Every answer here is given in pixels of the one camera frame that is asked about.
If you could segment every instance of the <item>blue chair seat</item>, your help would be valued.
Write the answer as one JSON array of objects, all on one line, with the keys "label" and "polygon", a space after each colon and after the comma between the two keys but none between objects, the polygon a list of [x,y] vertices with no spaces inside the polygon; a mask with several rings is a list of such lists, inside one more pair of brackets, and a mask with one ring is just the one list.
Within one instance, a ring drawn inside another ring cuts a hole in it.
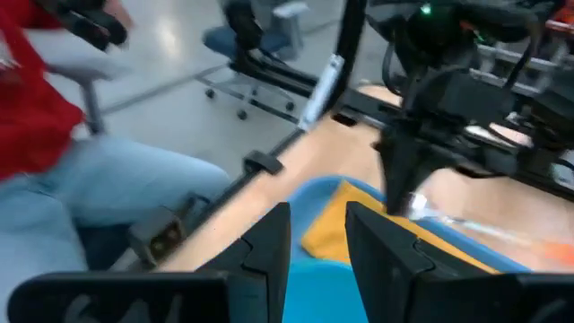
[{"label": "blue chair seat", "polygon": [[[276,53],[289,46],[289,38],[280,32],[268,31],[261,39],[261,48]],[[211,28],[204,33],[204,45],[210,50],[230,59],[235,57],[235,31],[230,26]]]}]

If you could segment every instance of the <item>orange object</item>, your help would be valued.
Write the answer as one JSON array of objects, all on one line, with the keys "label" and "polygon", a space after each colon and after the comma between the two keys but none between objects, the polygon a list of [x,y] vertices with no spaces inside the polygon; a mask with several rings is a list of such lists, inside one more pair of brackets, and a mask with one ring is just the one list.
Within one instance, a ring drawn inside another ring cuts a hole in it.
[{"label": "orange object", "polygon": [[574,246],[566,243],[546,242],[542,246],[543,254],[564,265],[574,266]]}]

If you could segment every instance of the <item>floor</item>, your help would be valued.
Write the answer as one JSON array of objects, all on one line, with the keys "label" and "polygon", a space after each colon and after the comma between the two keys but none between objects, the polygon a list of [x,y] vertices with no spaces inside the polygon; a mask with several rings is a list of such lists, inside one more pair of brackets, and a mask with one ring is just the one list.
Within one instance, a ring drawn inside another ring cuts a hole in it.
[{"label": "floor", "polygon": [[[290,65],[319,75],[333,51],[344,0],[308,0],[310,13],[301,18],[305,48]],[[97,91],[109,132],[138,142],[193,155],[213,162],[232,176],[241,173],[241,159],[257,149],[269,151],[295,127],[254,107],[248,119],[236,117],[240,103],[219,93],[205,97],[202,80],[230,76],[224,57],[202,44],[203,32],[222,23],[214,0],[124,0],[136,27],[127,47],[111,55],[127,72],[100,82]],[[366,28],[353,82],[380,80],[386,42]],[[221,66],[216,73],[206,71]],[[71,102],[82,106],[77,85],[50,76]],[[261,95],[266,105],[282,109],[284,101]],[[305,105],[296,98],[294,116]],[[86,135],[81,129],[78,135]]]}]

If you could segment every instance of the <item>table surface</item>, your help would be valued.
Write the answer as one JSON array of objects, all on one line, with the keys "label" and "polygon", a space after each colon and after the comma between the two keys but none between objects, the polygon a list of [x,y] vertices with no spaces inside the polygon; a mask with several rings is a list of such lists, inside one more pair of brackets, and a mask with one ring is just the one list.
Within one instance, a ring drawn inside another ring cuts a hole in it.
[{"label": "table surface", "polygon": [[[379,86],[361,91],[397,104],[400,99]],[[381,188],[382,173],[371,144],[378,130],[359,124],[346,127],[330,118],[281,154],[279,174],[260,174],[216,212],[161,267],[162,271],[193,271],[217,256],[265,212],[284,201],[306,181],[325,175],[346,175]],[[420,190],[438,209],[480,223],[522,232],[531,237],[574,244],[574,205],[513,179],[469,179],[452,170],[438,170]],[[536,271],[572,272],[574,266],[534,254],[492,236],[464,231],[482,244]]]}]

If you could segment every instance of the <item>black mount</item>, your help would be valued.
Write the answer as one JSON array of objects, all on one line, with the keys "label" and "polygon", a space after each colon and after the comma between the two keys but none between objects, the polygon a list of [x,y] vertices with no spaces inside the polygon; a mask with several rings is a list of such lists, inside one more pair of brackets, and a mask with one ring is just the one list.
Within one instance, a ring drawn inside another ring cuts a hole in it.
[{"label": "black mount", "polygon": [[345,228],[369,322],[574,318],[574,275],[490,275],[355,202],[347,205]]}]

